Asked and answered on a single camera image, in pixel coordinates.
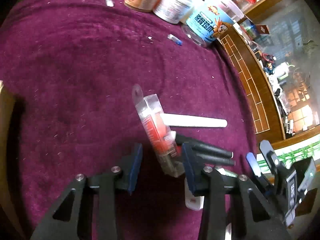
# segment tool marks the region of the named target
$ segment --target green plant pattern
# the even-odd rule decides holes
[[[315,153],[320,153],[320,140],[314,143],[311,143],[308,146],[299,148],[295,151],[290,150],[290,152],[282,152],[281,155],[278,155],[280,161],[282,161],[287,168],[289,168],[292,163],[303,160],[305,158],[314,156]],[[258,161],[258,164],[262,172],[270,172],[269,167],[265,160]]]

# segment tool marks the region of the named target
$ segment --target black handle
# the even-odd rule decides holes
[[[236,165],[235,160],[233,159],[228,159],[228,158],[223,158],[223,157],[218,157],[218,156],[212,156],[208,155],[203,152],[198,152],[198,151],[193,151],[193,153],[199,157],[201,157],[204,160],[204,163],[210,163],[210,164],[215,164],[215,165],[223,165],[223,166],[234,166]]]
[[[205,143],[203,141],[199,141],[191,137],[186,137],[184,135],[177,133],[176,143],[178,145],[182,145],[185,142],[188,142],[193,150],[202,151],[202,152],[205,151],[207,155],[214,155],[214,156],[218,155],[224,158],[233,157],[233,152],[226,151],[212,144]]]

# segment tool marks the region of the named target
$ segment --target black clamp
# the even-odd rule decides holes
[[[257,185],[268,201],[277,209],[284,225],[289,226],[295,217],[295,208],[302,202],[316,173],[316,164],[312,157],[297,161],[287,169],[279,161],[271,144],[267,140],[260,142],[260,151],[271,173],[275,176],[274,185],[261,173],[261,169],[252,153],[247,154]]]
[[[291,239],[276,209],[246,175],[234,178],[204,166],[188,143],[182,145],[182,158],[190,191],[204,196],[198,240],[223,240],[231,232],[233,239]],[[231,217],[226,214],[225,194],[231,197]]]
[[[31,240],[79,240],[91,237],[93,195],[99,194],[98,239],[118,240],[115,190],[135,190],[142,160],[142,145],[109,172],[86,178],[78,174],[46,212]]]

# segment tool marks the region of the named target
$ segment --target clear plastic jar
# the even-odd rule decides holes
[[[206,0],[186,20],[182,30],[194,43],[207,47],[243,17],[232,0]]]

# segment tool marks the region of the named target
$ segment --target tile pattern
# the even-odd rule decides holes
[[[263,107],[263,103],[261,102],[257,87],[250,75],[247,65],[245,64],[243,58],[241,57],[238,49],[234,45],[229,35],[226,35],[224,38],[222,38],[221,42],[225,47],[234,67],[239,73],[239,77],[244,87],[244,91],[247,95],[247,99],[252,112],[252,118],[254,126],[256,128],[256,133],[269,130],[270,127],[266,112]]]

